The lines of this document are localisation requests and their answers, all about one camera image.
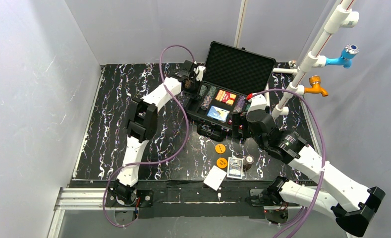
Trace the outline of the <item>dark green chip stack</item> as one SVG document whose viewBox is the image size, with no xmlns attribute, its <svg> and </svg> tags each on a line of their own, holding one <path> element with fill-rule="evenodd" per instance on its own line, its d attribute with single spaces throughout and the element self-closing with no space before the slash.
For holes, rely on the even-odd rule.
<svg viewBox="0 0 391 238">
<path fill-rule="evenodd" d="M 199 98 L 204 98 L 207 94 L 208 87 L 206 85 L 201 85 L 200 90 L 199 90 Z"/>
</svg>

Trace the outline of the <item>brown poker chip stack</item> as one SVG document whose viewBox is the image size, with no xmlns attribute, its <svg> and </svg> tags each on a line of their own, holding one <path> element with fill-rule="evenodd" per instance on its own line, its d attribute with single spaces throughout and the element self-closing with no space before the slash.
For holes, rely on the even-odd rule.
<svg viewBox="0 0 391 238">
<path fill-rule="evenodd" d="M 251 155 L 246 156 L 243 159 L 243 170 L 248 171 L 253 166 L 253 163 L 254 163 L 254 158 Z"/>
</svg>

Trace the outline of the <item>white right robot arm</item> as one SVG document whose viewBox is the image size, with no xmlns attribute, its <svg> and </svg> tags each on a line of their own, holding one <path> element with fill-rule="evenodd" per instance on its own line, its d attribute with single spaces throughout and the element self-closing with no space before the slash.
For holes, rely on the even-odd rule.
<svg viewBox="0 0 391 238">
<path fill-rule="evenodd" d="M 343 174 L 296 132 L 280 130 L 265 110 L 234 112 L 230 124 L 233 135 L 253 138 L 272 158 L 320 185 L 311 189 L 278 176 L 261 193 L 250 196 L 249 203 L 256 206 L 295 203 L 329 216 L 352 236 L 365 235 L 386 195 L 381 188 L 368 188 Z"/>
</svg>

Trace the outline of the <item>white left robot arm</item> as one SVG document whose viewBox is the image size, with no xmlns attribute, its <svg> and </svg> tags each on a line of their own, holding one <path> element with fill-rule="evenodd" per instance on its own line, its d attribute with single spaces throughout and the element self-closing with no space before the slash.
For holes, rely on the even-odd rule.
<svg viewBox="0 0 391 238">
<path fill-rule="evenodd" d="M 156 134 L 159 110 L 170 100 L 176 101 L 181 92 L 196 96 L 205 73 L 205 66 L 187 60 L 170 76 L 162 74 L 162 83 L 151 93 L 130 102 L 125 119 L 127 144 L 123 163 L 109 178 L 103 195 L 104 203 L 110 197 L 121 200 L 125 205 L 135 203 L 139 167 L 144 165 L 144 151 Z"/>
</svg>

